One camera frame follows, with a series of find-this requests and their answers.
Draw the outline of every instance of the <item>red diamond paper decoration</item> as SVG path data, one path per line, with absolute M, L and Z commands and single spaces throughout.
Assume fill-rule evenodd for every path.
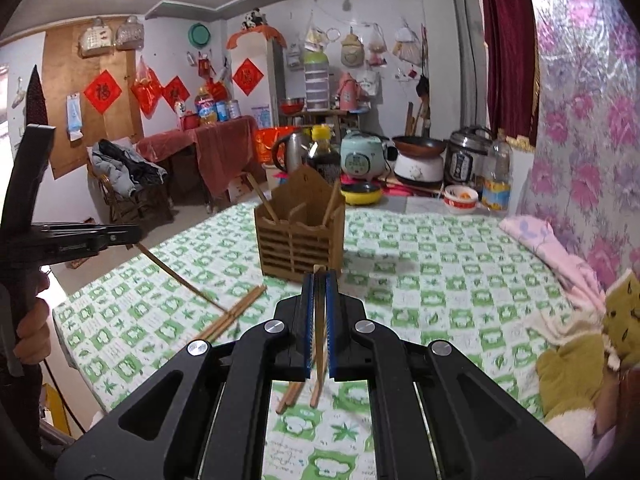
M 122 89 L 108 70 L 102 72 L 84 89 L 84 96 L 101 114 L 108 110 L 120 94 Z
M 180 101 L 186 102 L 190 94 L 186 87 L 182 84 L 180 78 L 176 76 L 171 79 L 171 81 L 169 81 L 169 84 L 162 89 L 162 95 L 169 103 L 171 110 L 173 110 L 175 102 L 178 99 L 180 99 Z
M 258 86 L 260 80 L 264 77 L 264 74 L 260 72 L 257 66 L 255 66 L 249 58 L 242 62 L 242 65 L 238 67 L 234 74 L 234 81 L 244 92 L 245 95 L 249 95 Z

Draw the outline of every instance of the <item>finger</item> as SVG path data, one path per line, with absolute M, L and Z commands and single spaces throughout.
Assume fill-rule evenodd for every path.
M 47 324 L 49 317 L 49 305 L 46 301 L 36 298 L 33 308 L 24 316 L 15 333 L 20 339 L 30 337 Z
M 50 284 L 49 275 L 46 272 L 40 271 L 40 275 L 38 277 L 38 294 L 43 290 L 47 290 Z
M 36 365 L 44 361 L 51 354 L 51 343 L 47 340 L 47 344 L 40 348 L 36 353 L 31 354 L 28 357 L 20 359 L 20 362 L 25 365 Z
M 51 342 L 49 340 L 49 325 L 44 325 L 37 333 L 30 337 L 22 339 L 14 348 L 14 355 L 21 361 L 40 354 L 44 349 L 51 351 Z

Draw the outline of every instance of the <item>mint green rice cooker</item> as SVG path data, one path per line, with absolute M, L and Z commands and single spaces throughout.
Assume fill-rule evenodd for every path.
M 342 171 L 351 178 L 372 180 L 385 172 L 382 140 L 360 130 L 347 130 L 340 145 Z

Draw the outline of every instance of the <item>pressure cooker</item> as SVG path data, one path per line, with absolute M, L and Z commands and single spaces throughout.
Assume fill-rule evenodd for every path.
M 447 184 L 462 184 L 482 191 L 482 168 L 495 134 L 484 126 L 468 126 L 453 132 L 444 162 Z

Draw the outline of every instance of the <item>silver screw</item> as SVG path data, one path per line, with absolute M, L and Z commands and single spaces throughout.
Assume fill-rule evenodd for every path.
M 451 345 L 446 341 L 436 341 L 431 345 L 431 351 L 441 357 L 445 357 L 451 353 Z
M 360 332 L 361 334 L 370 334 L 375 329 L 376 325 L 368 319 L 361 319 L 356 323 L 356 332 Z
M 203 341 L 202 339 L 198 339 L 197 341 L 191 341 L 189 343 L 189 346 L 187 346 L 187 352 L 189 352 L 193 356 L 202 355 L 204 354 L 204 352 L 207 351 L 207 349 L 209 349 L 209 345 L 206 341 Z
M 284 330 L 284 323 L 279 319 L 271 319 L 264 324 L 264 329 L 270 334 L 277 334 Z

